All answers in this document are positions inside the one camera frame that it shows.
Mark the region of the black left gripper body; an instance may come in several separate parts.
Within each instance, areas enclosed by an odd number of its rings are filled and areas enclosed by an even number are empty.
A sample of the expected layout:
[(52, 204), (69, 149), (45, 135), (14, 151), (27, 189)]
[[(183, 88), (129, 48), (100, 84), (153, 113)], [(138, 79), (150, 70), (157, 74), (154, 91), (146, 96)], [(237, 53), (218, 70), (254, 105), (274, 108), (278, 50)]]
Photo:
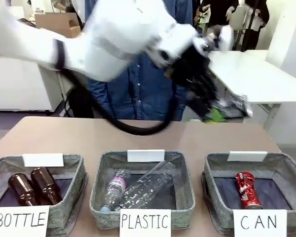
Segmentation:
[(209, 62), (207, 56), (189, 48), (172, 64), (170, 71), (170, 78), (187, 89), (185, 104), (200, 118), (210, 112), (212, 103), (217, 100), (217, 88), (209, 75)]

